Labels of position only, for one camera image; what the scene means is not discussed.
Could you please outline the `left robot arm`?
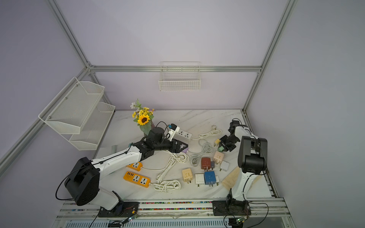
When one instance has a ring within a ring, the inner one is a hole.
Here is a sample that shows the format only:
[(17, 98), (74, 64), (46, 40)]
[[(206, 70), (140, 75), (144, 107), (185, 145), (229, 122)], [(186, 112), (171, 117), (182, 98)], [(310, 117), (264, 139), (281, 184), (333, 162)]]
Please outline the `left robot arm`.
[(140, 141), (115, 154), (90, 160), (83, 157), (77, 161), (63, 183), (78, 206), (98, 205), (101, 209), (120, 215), (126, 209), (123, 200), (114, 192), (99, 185), (102, 178), (130, 164), (141, 162), (154, 155), (155, 151), (169, 151), (179, 154), (188, 144), (174, 138), (174, 131), (168, 134), (160, 127), (153, 128)]

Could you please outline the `brown cube adapter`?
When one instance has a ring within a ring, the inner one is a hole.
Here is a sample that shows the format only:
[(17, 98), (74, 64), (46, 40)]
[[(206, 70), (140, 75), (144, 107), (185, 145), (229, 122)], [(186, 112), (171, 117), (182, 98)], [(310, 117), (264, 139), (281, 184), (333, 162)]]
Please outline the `brown cube adapter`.
[(201, 169), (208, 171), (211, 169), (211, 159), (209, 157), (202, 157), (201, 158)]

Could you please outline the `pink butterfly cube adapter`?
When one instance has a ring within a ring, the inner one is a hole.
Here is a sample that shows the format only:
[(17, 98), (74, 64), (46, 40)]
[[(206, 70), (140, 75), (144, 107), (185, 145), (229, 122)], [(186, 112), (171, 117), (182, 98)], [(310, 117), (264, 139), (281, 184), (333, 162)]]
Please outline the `pink butterfly cube adapter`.
[(224, 159), (224, 153), (216, 151), (213, 157), (213, 161), (215, 164), (221, 164)]

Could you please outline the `white power strip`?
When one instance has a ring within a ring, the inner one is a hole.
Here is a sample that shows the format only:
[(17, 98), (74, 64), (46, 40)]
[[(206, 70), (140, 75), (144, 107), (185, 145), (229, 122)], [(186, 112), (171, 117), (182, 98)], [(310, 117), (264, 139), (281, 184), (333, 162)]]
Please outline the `white power strip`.
[(184, 130), (182, 130), (182, 129), (179, 129), (177, 132), (176, 132), (176, 134), (175, 134), (176, 136), (179, 136), (179, 137), (182, 137), (182, 138), (184, 138), (184, 139), (188, 139), (188, 140), (190, 140), (191, 138), (192, 138), (192, 134), (191, 133), (189, 133), (189, 132), (186, 132), (186, 131), (184, 131)]

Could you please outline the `orange power strip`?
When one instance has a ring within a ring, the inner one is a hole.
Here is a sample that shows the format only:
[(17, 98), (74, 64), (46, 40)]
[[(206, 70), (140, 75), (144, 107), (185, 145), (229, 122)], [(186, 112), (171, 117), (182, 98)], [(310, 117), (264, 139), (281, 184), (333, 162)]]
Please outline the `orange power strip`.
[(128, 166), (126, 166), (127, 168), (129, 168), (129, 169), (132, 169), (132, 170), (134, 170), (134, 171), (137, 171), (137, 172), (139, 172), (139, 171), (141, 171), (142, 170), (142, 167), (143, 167), (143, 165), (142, 165), (142, 163), (141, 162), (135, 162), (135, 163), (131, 163), (131, 164), (129, 164)]
[(150, 178), (145, 177), (145, 176), (141, 176), (139, 174), (133, 173), (133, 172), (126, 172), (125, 175), (123, 176), (123, 179), (125, 181), (128, 181), (130, 183), (134, 183), (138, 186), (144, 187), (144, 188), (148, 188), (150, 185)]

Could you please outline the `small white cube adapter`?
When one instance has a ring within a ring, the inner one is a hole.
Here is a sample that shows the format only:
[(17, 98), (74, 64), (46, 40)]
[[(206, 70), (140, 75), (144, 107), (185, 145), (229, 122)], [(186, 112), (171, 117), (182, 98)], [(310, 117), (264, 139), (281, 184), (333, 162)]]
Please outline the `small white cube adapter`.
[(220, 164), (220, 171), (227, 172), (229, 170), (230, 164), (226, 161), (222, 161)]

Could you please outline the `beige cube plug adapter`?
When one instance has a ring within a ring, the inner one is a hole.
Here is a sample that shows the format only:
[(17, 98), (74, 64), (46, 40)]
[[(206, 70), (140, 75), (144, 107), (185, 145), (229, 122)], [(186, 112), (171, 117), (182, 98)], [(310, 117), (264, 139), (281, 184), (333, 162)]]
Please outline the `beige cube plug adapter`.
[(191, 168), (182, 170), (182, 178), (183, 178), (183, 181), (186, 183), (192, 182), (194, 176), (193, 176), (193, 172), (192, 172)]

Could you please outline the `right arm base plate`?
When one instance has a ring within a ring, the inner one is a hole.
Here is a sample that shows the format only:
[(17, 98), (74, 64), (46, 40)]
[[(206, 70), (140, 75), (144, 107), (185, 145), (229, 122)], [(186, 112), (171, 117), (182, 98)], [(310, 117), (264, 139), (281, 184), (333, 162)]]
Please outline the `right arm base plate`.
[(227, 203), (224, 200), (212, 201), (213, 214), (215, 216), (226, 216), (226, 215), (242, 215), (250, 216), (252, 214), (251, 207), (247, 201), (233, 200)]

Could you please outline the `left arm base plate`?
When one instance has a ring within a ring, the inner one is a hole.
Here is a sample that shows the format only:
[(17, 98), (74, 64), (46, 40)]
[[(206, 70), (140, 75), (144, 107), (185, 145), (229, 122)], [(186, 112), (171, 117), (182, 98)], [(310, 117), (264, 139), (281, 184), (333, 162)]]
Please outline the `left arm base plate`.
[(100, 218), (119, 218), (119, 217), (132, 217), (137, 214), (139, 209), (139, 202), (136, 201), (123, 201), (118, 203), (113, 209), (106, 210), (101, 207), (98, 216)]

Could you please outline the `white charger plug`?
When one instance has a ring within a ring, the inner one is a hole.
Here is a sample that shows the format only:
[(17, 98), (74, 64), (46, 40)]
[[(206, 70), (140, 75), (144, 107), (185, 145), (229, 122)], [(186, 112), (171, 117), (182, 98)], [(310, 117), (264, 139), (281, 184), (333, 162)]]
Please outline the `white charger plug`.
[(203, 173), (195, 174), (195, 184), (199, 188), (200, 186), (205, 185), (205, 179)]

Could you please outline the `blue cube plug adapter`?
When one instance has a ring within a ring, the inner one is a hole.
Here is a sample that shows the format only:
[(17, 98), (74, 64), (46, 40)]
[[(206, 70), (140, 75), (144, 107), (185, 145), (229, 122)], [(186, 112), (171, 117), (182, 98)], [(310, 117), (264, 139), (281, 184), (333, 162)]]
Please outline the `blue cube plug adapter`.
[(213, 186), (213, 185), (219, 185), (219, 178), (215, 175), (214, 171), (206, 171), (204, 174), (204, 184)]

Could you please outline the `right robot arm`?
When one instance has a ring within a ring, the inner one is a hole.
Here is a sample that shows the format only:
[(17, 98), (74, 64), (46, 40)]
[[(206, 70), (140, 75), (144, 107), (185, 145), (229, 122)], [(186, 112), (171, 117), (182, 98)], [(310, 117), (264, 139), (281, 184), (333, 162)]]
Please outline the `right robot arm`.
[(257, 137), (248, 126), (237, 118), (230, 122), (230, 135), (220, 138), (218, 151), (232, 152), (240, 143), (238, 152), (238, 167), (240, 172), (235, 185), (230, 188), (228, 199), (247, 201), (247, 194), (254, 180), (265, 175), (267, 168), (268, 141)]

